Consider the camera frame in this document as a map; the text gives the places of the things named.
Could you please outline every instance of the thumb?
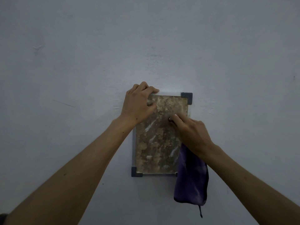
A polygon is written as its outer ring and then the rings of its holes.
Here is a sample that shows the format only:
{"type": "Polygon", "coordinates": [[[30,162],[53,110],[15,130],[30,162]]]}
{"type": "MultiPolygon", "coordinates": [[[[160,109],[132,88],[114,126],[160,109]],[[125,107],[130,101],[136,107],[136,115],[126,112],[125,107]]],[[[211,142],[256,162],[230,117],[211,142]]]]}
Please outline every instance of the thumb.
{"type": "Polygon", "coordinates": [[[157,105],[154,102],[151,106],[148,107],[148,114],[151,115],[152,113],[154,113],[157,109],[157,105]]]}

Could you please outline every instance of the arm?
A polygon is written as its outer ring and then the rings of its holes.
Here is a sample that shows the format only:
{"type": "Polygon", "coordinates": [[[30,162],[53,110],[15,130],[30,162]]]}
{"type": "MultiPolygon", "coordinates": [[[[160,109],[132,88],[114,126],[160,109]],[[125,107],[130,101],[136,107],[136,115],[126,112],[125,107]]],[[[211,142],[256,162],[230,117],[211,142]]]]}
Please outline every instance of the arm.
{"type": "Polygon", "coordinates": [[[249,173],[215,145],[201,121],[170,117],[182,142],[210,166],[260,225],[300,224],[300,207],[249,173]]]}
{"type": "Polygon", "coordinates": [[[119,146],[156,110],[156,104],[147,106],[147,98],[158,91],[145,82],[127,91],[120,117],[18,205],[5,225],[78,224],[119,146]]]}

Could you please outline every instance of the purple microfiber towel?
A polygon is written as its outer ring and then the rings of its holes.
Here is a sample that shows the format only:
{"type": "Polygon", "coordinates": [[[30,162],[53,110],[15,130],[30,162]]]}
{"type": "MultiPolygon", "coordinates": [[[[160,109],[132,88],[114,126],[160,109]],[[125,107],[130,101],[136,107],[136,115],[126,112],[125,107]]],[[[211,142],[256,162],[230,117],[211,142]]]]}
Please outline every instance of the purple microfiber towel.
{"type": "Polygon", "coordinates": [[[207,164],[181,144],[174,200],[201,206],[206,202],[208,185],[207,164]]]}

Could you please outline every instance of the forearm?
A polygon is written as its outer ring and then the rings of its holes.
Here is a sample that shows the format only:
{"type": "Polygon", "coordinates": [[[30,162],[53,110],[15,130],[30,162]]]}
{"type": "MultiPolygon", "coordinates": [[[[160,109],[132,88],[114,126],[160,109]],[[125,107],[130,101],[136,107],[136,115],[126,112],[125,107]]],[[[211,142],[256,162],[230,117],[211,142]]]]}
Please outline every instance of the forearm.
{"type": "Polygon", "coordinates": [[[12,224],[77,224],[115,152],[133,125],[112,121],[83,151],[65,164],[7,217],[12,224]]]}
{"type": "Polygon", "coordinates": [[[218,146],[206,163],[259,224],[300,224],[300,207],[238,165],[218,146]]]}

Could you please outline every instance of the white wall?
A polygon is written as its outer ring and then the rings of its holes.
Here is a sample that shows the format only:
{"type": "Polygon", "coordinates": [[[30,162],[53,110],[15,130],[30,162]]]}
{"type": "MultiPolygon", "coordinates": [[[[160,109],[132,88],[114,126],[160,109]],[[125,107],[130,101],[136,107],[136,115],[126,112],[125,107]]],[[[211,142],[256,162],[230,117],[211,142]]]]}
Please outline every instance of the white wall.
{"type": "MultiPolygon", "coordinates": [[[[100,135],[144,80],[193,92],[214,142],[300,204],[299,12],[300,0],[0,0],[0,211],[100,135]]],[[[130,177],[131,138],[80,224],[256,223],[211,169],[203,219],[173,200],[175,178],[130,177]]]]}

